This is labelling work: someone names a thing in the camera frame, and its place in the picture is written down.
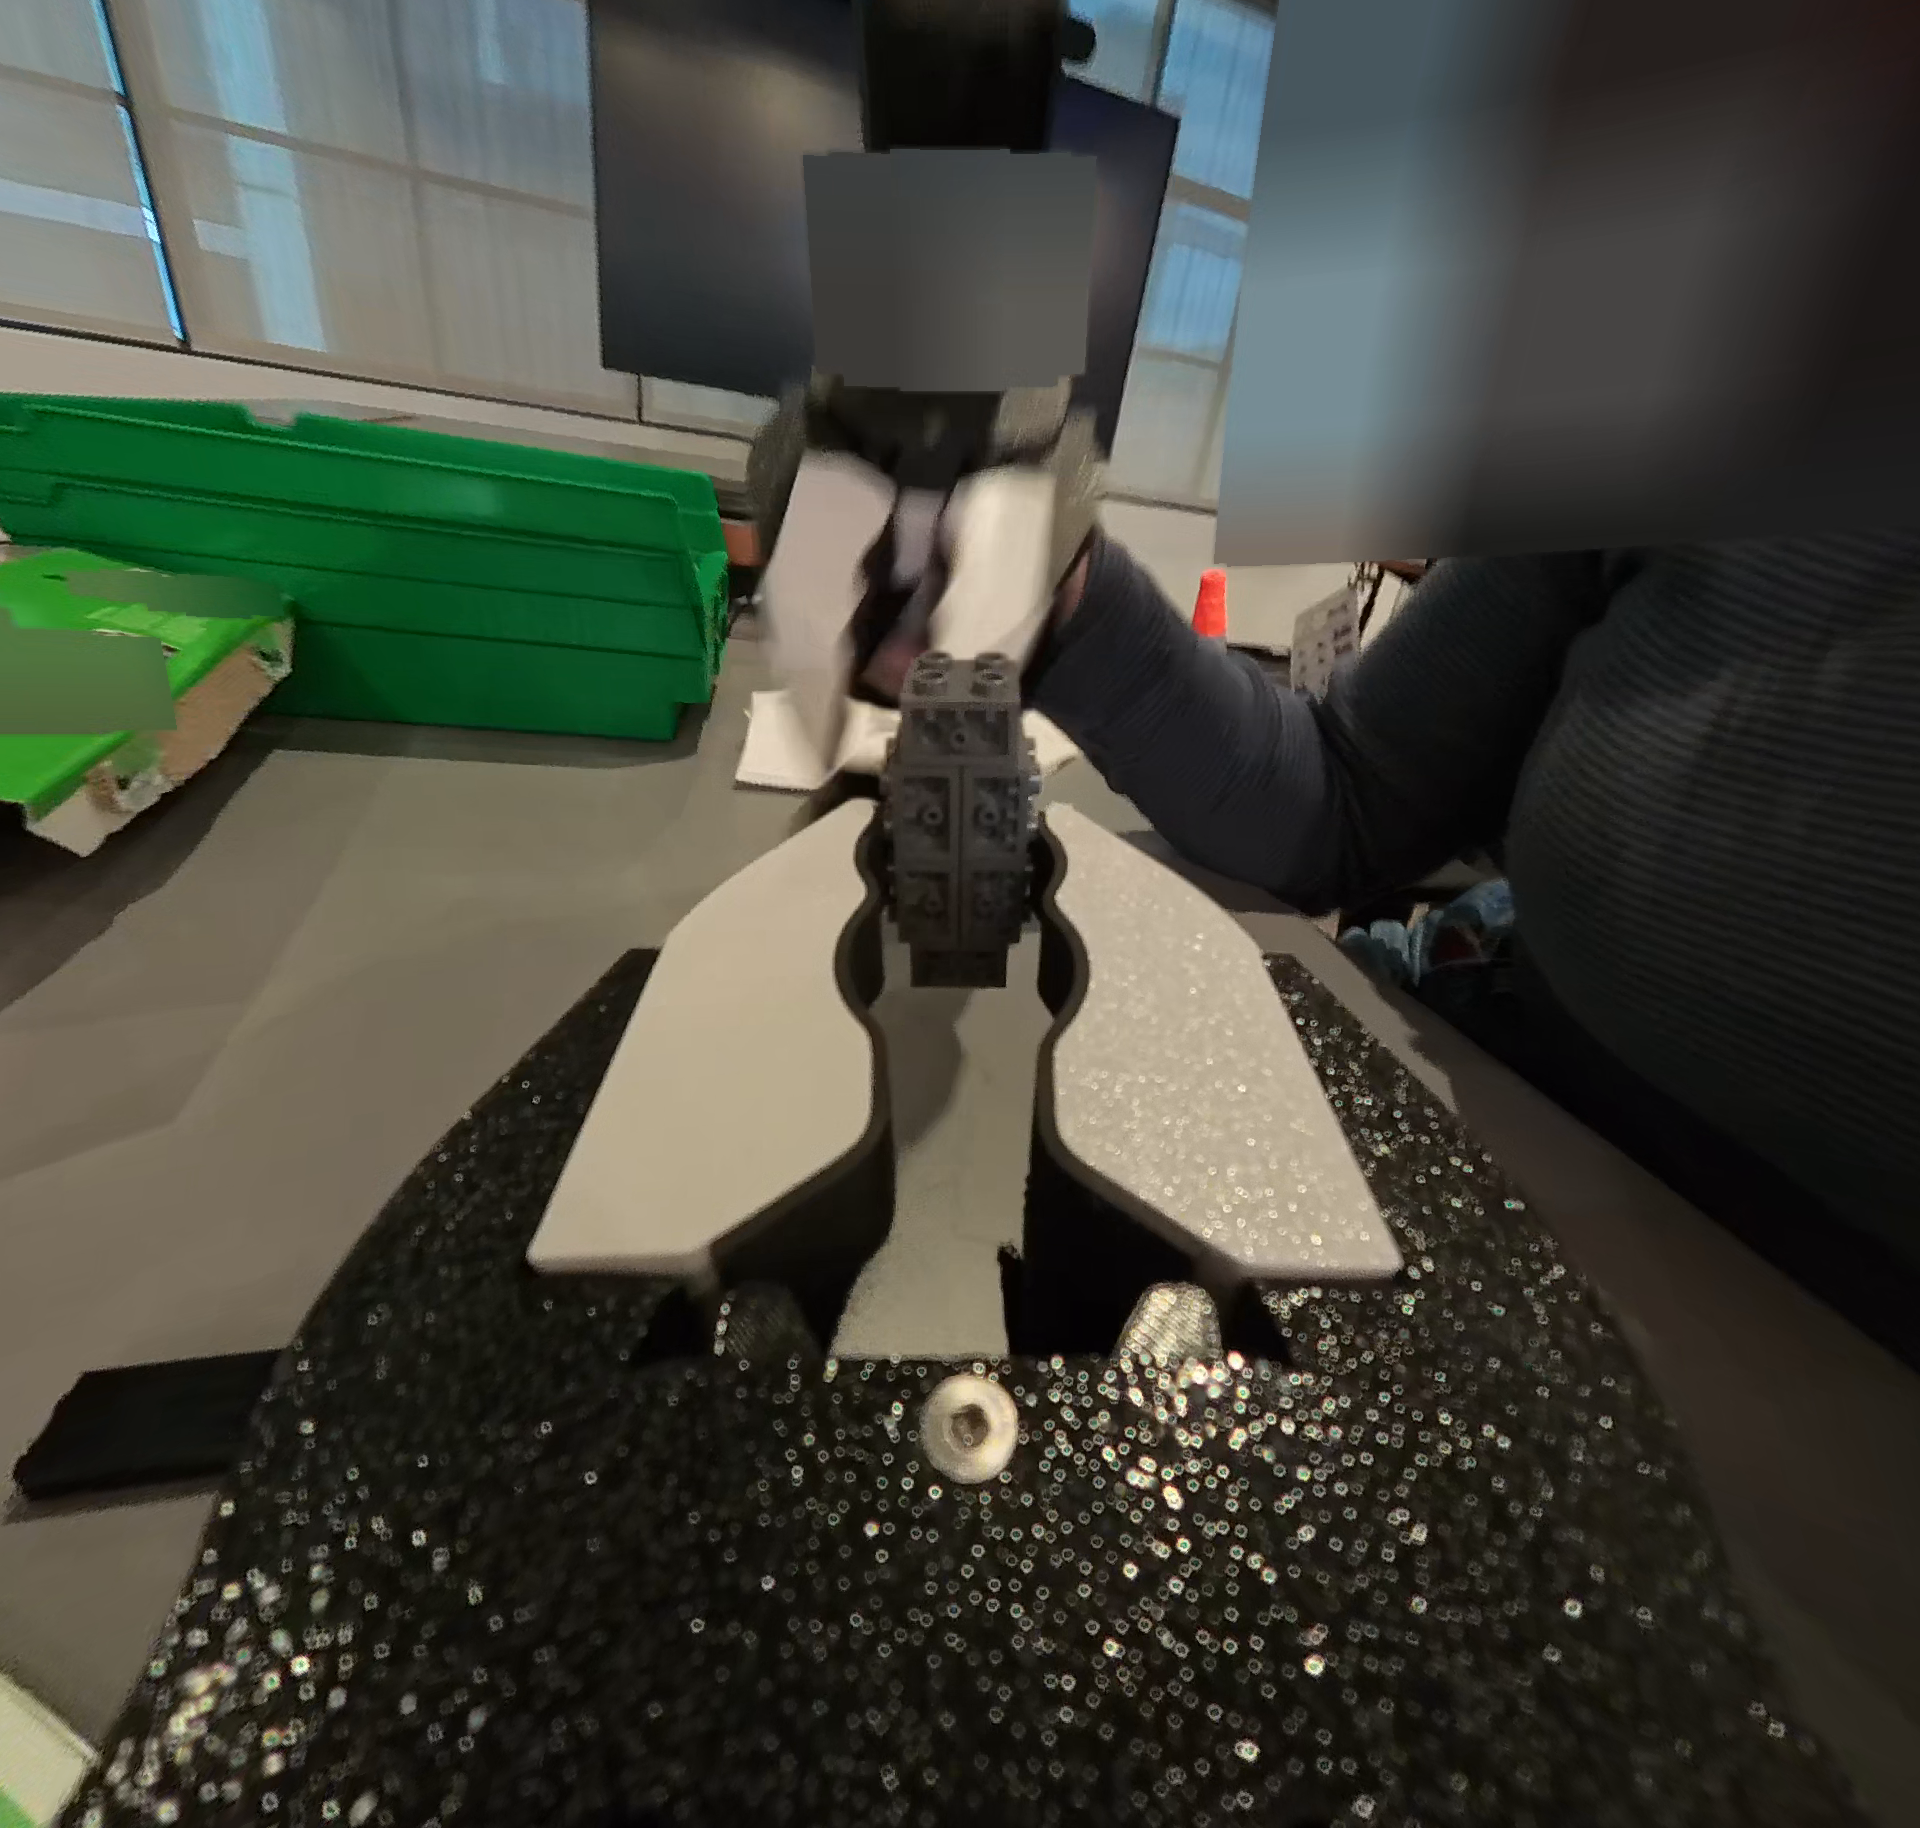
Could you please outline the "grey desk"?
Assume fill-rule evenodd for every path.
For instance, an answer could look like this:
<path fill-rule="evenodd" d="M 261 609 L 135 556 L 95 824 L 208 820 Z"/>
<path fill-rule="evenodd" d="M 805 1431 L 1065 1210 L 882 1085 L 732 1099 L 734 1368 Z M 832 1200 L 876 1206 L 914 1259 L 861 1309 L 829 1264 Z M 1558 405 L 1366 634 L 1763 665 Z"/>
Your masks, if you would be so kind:
<path fill-rule="evenodd" d="M 95 1365 L 266 1350 L 623 950 L 774 848 L 734 637 L 669 747 L 254 721 L 92 858 L 4 832 L 4 1473 Z M 1685 1435 L 1787 1706 L 1915 1822 L 1915 1375 L 1734 1235 L 1206 881 L 1547 1217 Z"/>

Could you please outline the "grey brick assembly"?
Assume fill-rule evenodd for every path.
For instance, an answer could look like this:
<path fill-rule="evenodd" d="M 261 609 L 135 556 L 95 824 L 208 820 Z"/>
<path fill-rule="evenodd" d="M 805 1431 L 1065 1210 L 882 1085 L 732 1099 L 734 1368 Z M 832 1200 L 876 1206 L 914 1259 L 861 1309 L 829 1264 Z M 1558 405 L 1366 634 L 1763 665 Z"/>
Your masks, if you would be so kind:
<path fill-rule="evenodd" d="M 1018 664 L 918 656 L 879 775 L 887 907 L 914 986 L 1003 986 L 1030 915 L 1038 796 Z"/>

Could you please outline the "pale green instruction booklet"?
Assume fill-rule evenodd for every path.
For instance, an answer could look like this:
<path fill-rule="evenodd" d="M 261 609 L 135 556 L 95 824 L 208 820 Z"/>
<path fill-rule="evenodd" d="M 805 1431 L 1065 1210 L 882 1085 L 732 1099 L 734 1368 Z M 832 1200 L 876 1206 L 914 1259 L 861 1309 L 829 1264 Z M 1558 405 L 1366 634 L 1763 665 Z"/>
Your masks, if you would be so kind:
<path fill-rule="evenodd" d="M 3 1674 L 3 1826 L 55 1822 L 95 1759 L 95 1745 Z"/>

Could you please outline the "blue patterned cloth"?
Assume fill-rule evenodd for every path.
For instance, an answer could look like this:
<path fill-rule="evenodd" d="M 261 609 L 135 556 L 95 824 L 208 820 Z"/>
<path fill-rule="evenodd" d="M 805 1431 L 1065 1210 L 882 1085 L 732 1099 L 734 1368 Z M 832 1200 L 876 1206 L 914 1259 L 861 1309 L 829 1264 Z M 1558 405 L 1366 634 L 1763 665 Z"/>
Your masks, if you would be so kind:
<path fill-rule="evenodd" d="M 1513 892 L 1496 875 L 1446 892 L 1438 905 L 1394 898 L 1366 923 L 1342 918 L 1334 946 L 1390 993 L 1461 993 L 1512 963 Z"/>

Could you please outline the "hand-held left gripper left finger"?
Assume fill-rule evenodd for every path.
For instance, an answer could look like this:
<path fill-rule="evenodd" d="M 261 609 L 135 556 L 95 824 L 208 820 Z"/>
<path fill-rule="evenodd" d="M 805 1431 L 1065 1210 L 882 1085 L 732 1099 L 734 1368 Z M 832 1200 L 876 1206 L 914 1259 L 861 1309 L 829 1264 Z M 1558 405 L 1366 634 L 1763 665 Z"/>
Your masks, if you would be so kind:
<path fill-rule="evenodd" d="M 669 930 L 525 1249 L 535 1274 L 706 1309 L 774 1288 L 832 1346 L 897 1206 L 876 813 L 829 810 Z"/>

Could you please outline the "black long brick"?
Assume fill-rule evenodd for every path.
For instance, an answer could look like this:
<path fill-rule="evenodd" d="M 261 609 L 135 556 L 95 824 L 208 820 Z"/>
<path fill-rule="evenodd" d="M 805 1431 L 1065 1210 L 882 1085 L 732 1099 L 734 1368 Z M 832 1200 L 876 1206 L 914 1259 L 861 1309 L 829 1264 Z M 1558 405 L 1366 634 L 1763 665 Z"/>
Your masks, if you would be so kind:
<path fill-rule="evenodd" d="M 46 1505 L 218 1481 L 276 1365 L 276 1351 L 244 1351 L 89 1369 L 12 1465 L 16 1491 Z"/>

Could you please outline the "green plastic bin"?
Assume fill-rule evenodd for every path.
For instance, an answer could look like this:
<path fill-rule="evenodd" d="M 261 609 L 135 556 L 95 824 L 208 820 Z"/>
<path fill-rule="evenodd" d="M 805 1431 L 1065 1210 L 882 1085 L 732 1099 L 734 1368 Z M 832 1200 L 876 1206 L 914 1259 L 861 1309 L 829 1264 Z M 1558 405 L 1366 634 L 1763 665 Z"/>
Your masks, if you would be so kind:
<path fill-rule="evenodd" d="M 328 574 L 685 609 L 713 634 L 729 630 L 728 555 L 676 541 L 581 541 L 478 523 L 151 497 L 83 484 L 56 484 L 41 499 L 4 490 L 3 520 L 12 541 L 76 545 L 152 568 L 184 556 L 275 562 Z"/>
<path fill-rule="evenodd" d="M 701 472 L 186 398 L 3 396 L 4 488 L 111 488 L 593 545 L 725 538 Z"/>
<path fill-rule="evenodd" d="M 481 732 L 669 741 L 706 705 L 701 659 L 302 618 L 266 713 Z"/>

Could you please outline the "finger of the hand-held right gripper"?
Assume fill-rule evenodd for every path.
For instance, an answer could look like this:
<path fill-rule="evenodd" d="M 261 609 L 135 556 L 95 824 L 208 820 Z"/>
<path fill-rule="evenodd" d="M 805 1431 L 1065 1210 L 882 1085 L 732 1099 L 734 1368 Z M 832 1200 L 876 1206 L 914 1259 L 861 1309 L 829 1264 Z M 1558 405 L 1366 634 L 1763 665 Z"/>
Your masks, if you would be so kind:
<path fill-rule="evenodd" d="M 953 660 L 1033 660 L 1055 595 L 1098 534 L 1098 472 L 996 467 L 948 499 L 944 581 L 930 650 Z"/>
<path fill-rule="evenodd" d="M 761 577 L 770 673 L 785 695 L 805 785 L 839 773 L 851 705 L 897 708 L 904 647 L 857 650 L 866 559 L 889 549 L 896 484 L 854 455 L 805 455 Z"/>

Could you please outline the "large black monitor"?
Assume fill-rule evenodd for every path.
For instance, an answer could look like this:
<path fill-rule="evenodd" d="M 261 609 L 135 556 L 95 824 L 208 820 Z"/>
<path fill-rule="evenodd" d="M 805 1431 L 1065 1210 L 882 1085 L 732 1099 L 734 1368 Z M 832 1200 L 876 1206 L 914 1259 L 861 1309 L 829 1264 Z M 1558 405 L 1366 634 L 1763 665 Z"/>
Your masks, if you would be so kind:
<path fill-rule="evenodd" d="M 809 363 L 803 159 L 858 149 L 851 0 L 585 0 L 603 363 L 777 398 Z"/>

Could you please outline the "green cardboard toy box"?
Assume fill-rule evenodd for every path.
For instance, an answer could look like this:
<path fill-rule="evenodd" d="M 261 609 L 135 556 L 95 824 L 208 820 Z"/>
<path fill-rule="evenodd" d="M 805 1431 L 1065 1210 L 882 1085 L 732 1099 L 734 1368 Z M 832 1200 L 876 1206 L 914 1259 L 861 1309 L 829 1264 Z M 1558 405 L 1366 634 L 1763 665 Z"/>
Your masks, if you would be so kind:
<path fill-rule="evenodd" d="M 4 810 L 92 855 L 209 767 L 293 668 L 296 611 L 268 586 L 4 545 Z"/>

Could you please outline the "white printed sign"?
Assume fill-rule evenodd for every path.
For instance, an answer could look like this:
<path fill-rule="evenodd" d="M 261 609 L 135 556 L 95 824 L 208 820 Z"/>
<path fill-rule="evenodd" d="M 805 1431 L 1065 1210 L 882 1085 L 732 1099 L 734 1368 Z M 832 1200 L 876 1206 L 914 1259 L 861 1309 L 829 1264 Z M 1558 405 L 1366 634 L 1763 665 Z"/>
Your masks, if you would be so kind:
<path fill-rule="evenodd" d="M 1353 586 L 1338 586 L 1298 611 L 1292 624 L 1289 687 L 1314 700 L 1327 695 L 1338 664 L 1359 650 L 1359 600 Z"/>

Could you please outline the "person's torso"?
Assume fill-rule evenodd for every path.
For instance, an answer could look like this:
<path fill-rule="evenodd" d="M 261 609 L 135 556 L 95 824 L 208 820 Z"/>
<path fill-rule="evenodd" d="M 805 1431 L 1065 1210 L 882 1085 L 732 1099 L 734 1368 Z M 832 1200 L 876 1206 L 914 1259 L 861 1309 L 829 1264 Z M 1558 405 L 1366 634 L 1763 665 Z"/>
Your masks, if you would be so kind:
<path fill-rule="evenodd" d="M 1464 572 L 1553 668 L 1505 845 L 1553 998 L 1915 1261 L 1915 530 Z"/>

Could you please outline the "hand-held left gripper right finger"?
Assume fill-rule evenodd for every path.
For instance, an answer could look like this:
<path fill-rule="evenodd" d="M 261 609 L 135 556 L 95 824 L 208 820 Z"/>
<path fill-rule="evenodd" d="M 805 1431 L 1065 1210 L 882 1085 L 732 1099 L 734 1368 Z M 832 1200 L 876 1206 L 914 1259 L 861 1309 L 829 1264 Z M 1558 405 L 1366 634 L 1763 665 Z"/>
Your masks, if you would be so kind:
<path fill-rule="evenodd" d="M 1038 836 L 1039 1042 L 1014 1356 L 1285 1360 L 1283 1294 L 1406 1255 L 1256 940 L 1077 807 Z"/>

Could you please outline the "white instruction sheet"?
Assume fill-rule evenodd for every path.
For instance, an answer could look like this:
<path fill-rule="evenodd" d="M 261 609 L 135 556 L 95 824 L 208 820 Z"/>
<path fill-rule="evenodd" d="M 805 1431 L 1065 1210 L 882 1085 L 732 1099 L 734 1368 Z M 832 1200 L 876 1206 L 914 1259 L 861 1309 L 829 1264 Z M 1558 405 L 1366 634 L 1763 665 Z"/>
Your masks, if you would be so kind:
<path fill-rule="evenodd" d="M 953 783 L 961 805 L 972 785 L 1023 805 L 1038 785 L 1081 756 L 1045 716 L 1023 713 L 1006 688 L 979 691 L 953 670 L 944 688 L 909 695 L 900 708 L 851 701 L 839 736 L 820 751 L 798 691 L 761 688 L 748 708 L 748 736 L 734 785 L 820 792 L 857 785 L 896 800 L 931 797 Z"/>

